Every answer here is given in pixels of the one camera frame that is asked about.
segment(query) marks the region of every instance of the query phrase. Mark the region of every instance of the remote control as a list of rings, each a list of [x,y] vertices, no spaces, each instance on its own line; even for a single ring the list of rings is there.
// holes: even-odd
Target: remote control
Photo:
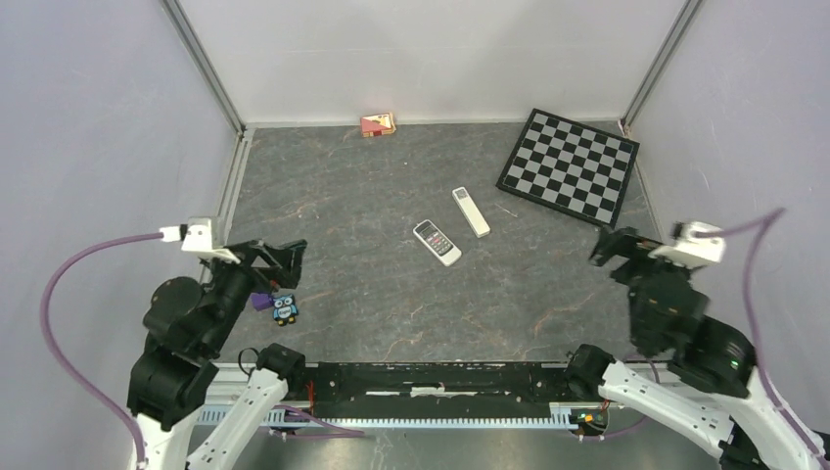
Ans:
[[[467,188],[462,186],[453,189],[452,198],[455,199],[458,208],[464,213],[464,217],[467,218],[467,222],[473,228],[473,231],[476,232],[477,237],[482,238],[484,235],[490,233],[490,226],[487,225],[484,216],[479,211],[479,208],[476,207],[473,198],[467,193]]]
[[[449,266],[461,258],[461,250],[446,238],[438,227],[429,220],[424,220],[412,229],[412,233],[421,240],[427,249],[440,260],[444,266]]]

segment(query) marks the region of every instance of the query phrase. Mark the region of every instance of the black cable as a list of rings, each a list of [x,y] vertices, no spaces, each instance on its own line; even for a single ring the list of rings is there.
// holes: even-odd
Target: black cable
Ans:
[[[252,367],[251,370],[245,370],[245,367],[242,366],[242,354],[244,354],[245,351],[253,351],[254,354],[256,354],[256,359],[259,360],[259,350],[257,348],[245,348],[245,349],[239,351],[239,354],[237,354],[237,356],[236,356],[236,364],[239,366],[239,370],[241,370],[242,373],[247,375],[248,378],[250,379],[251,374],[254,373],[255,367]]]

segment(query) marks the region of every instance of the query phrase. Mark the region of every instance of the cable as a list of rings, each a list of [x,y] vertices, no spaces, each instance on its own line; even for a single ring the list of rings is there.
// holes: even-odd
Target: cable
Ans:
[[[761,247],[761,241],[763,237],[766,236],[766,232],[769,228],[784,214],[785,209],[779,208],[775,211],[770,212],[769,214],[753,220],[751,222],[744,223],[743,225],[739,225],[735,228],[720,230],[717,232],[708,232],[708,233],[694,233],[693,236],[699,238],[713,238],[713,237],[727,237],[731,235],[737,235],[739,233],[745,232],[751,228],[755,228],[756,226],[761,226],[761,230],[756,233],[755,238],[753,238],[752,244],[750,245],[750,250],[747,252],[747,260],[744,263],[744,272],[742,276],[742,286],[741,286],[741,294],[743,296],[744,301],[744,308],[747,311],[747,318],[750,324],[750,335],[752,335],[753,343],[755,344],[755,356],[756,356],[756,363],[758,365],[758,372],[759,377],[761,379],[761,386],[766,394],[769,396],[769,399],[772,401],[772,404],[779,410],[781,416],[784,417],[784,420],[787,421],[787,424],[793,428],[793,431],[801,438],[801,440],[805,443],[807,448],[810,452],[813,453],[816,460],[818,460],[819,465],[824,470],[830,470],[830,462],[824,459],[824,450],[819,449],[818,446],[809,438],[807,433],[802,429],[799,425],[796,418],[793,416],[787,408],[784,407],[784,403],[781,398],[776,393],[775,389],[772,386],[772,383],[769,380],[769,375],[766,372],[766,359],[762,352],[762,339],[761,339],[761,328],[759,327],[758,323],[758,315],[755,312],[755,307],[753,306],[752,301],[752,271],[753,267],[755,266],[755,259],[756,255],[758,254],[758,250]]]
[[[306,413],[305,411],[294,408],[293,406],[288,406],[286,404],[278,404],[274,406],[273,409],[284,409],[286,411],[291,411],[292,413],[311,421],[312,423],[318,424],[326,429],[331,429],[333,431],[338,431],[339,434],[286,434],[282,433],[284,439],[300,439],[300,440],[307,440],[307,441],[314,441],[314,440],[323,440],[323,439],[338,439],[338,438],[362,438],[366,435],[363,431],[359,431],[356,429],[348,429],[342,428],[340,426],[335,426],[334,424],[327,423],[319,418],[311,416],[310,414]],[[269,431],[268,434],[271,436],[276,435],[277,433],[273,430]]]
[[[242,373],[247,375],[248,378],[250,379],[251,374],[254,373],[254,369],[256,369],[256,367],[252,367],[251,370],[245,370],[245,367],[242,365],[242,354],[244,354],[245,351],[253,351],[254,354],[256,354],[256,360],[259,360],[259,350],[257,348],[245,348],[245,349],[239,351],[238,354],[236,354],[236,365],[238,365],[239,370],[241,370]]]
[[[622,360],[622,362],[626,362],[626,361],[630,360],[632,358],[632,356],[633,356],[633,354],[629,354],[628,356],[625,357],[625,359]],[[660,374],[657,372],[657,366],[655,366],[654,362],[652,362],[649,359],[646,359],[646,362],[648,362],[649,367],[651,367],[651,372],[654,375],[654,383],[659,384],[660,383]],[[619,431],[615,431],[613,433],[603,434],[602,436],[577,436],[577,437],[579,438],[580,442],[590,441],[590,442],[598,443],[598,442],[602,442],[602,441],[608,441],[609,439],[619,438],[621,436],[625,436],[625,435],[628,435],[628,434],[631,434],[631,433],[634,433],[634,432],[638,431],[640,428],[643,427],[643,425],[648,420],[649,420],[648,416],[642,415],[642,416],[640,416],[640,419],[638,419],[636,423],[628,426],[627,428],[620,429]]]
[[[58,365],[60,365],[68,373],[68,375],[83,388],[83,390],[85,390],[96,400],[100,401],[115,416],[117,416],[122,423],[124,423],[124,426],[127,427],[130,435],[132,435],[132,440],[135,444],[137,469],[144,468],[146,463],[144,455],[144,438],[141,435],[141,428],[139,428],[135,420],[133,420],[126,411],[121,409],[117,403],[95,387],[92,382],[84,377],[83,374],[81,374],[75,366],[69,362],[69,359],[67,359],[66,355],[61,350],[61,347],[58,346],[58,342],[55,339],[55,333],[52,331],[52,322],[49,318],[49,303],[52,301],[52,294],[55,291],[55,286],[58,285],[58,281],[61,279],[61,276],[63,276],[64,273],[66,273],[67,270],[69,270],[69,268],[78,261],[92,255],[95,252],[100,252],[101,250],[105,250],[107,248],[126,245],[128,243],[143,242],[146,240],[158,240],[162,236],[163,235],[159,232],[148,233],[145,235],[135,235],[132,237],[116,238],[115,240],[99,243],[98,245],[94,245],[86,250],[83,250],[82,252],[77,253],[73,257],[64,261],[58,270],[55,271],[55,274],[52,274],[49,282],[46,283],[46,288],[43,290],[43,296],[40,298],[40,332],[43,334],[43,340],[46,342],[46,348],[49,349],[49,353],[52,354],[52,357],[58,361]]]

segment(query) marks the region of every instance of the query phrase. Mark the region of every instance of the metal frame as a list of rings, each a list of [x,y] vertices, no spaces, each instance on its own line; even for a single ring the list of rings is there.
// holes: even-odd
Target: metal frame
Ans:
[[[207,87],[210,88],[210,92],[213,93],[213,96],[219,103],[219,107],[225,114],[225,118],[228,119],[228,123],[238,134],[242,134],[245,132],[245,123],[242,121],[239,113],[237,113],[225,87],[222,86],[219,75],[216,73],[216,69],[213,68],[213,64],[210,63],[208,54],[205,52],[205,48],[202,47],[202,43],[199,42],[199,37],[196,36],[196,32],[187,19],[187,15],[184,13],[184,9],[179,3],[179,0],[160,1],[167,15],[170,17],[170,21],[175,26],[176,31],[178,31],[184,46],[193,58],[193,62],[196,63],[196,67],[205,79]]]
[[[686,0],[683,4],[683,7],[680,9],[680,13],[677,15],[677,18],[674,20],[674,24],[669,30],[669,34],[663,41],[663,45],[660,46],[660,50],[657,52],[654,62],[652,62],[651,67],[649,67],[646,72],[645,78],[643,78],[642,83],[640,83],[640,87],[634,94],[634,99],[631,100],[631,104],[628,105],[628,109],[622,116],[621,125],[623,129],[631,126],[631,123],[637,118],[637,115],[643,108],[643,104],[651,94],[651,91],[654,89],[657,80],[663,74],[666,64],[674,54],[677,44],[680,42],[680,39],[682,39],[689,24],[691,24],[692,20],[695,18],[695,15],[698,13],[703,1],[704,0]]]

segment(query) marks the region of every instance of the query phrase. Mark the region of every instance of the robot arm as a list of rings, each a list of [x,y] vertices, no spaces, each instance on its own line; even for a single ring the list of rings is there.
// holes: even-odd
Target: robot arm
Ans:
[[[192,218],[187,225],[161,232],[163,241],[181,241],[182,251],[199,256],[211,279],[206,284],[189,277],[164,282],[144,316],[149,333],[144,353],[130,372],[127,396],[145,440],[143,466],[229,470],[262,417],[286,395],[288,381],[305,359],[276,344],[261,352],[243,395],[188,457],[193,428],[218,370],[210,360],[219,357],[251,293],[297,287],[306,242],[276,248],[262,241],[217,247],[217,230],[209,218]]]
[[[728,441],[733,423],[729,414],[682,397],[646,379],[607,352],[582,345],[566,371],[568,385],[585,400],[611,400],[649,416],[682,434],[714,458]]]
[[[717,230],[699,222],[677,224],[675,244],[666,246],[630,228],[603,229],[590,260],[601,266],[613,256],[627,258],[611,277],[629,289],[631,342],[645,357],[673,350],[669,371],[711,394],[721,409],[680,397],[590,345],[579,347],[571,358],[569,387],[586,399],[599,397],[637,409],[718,458],[724,470],[817,470],[818,458],[826,457],[812,455],[764,391],[750,341],[705,316],[709,299],[691,287],[691,274],[719,262],[725,249],[721,238],[691,234]],[[824,436],[801,420],[797,425],[818,448],[826,448]]]

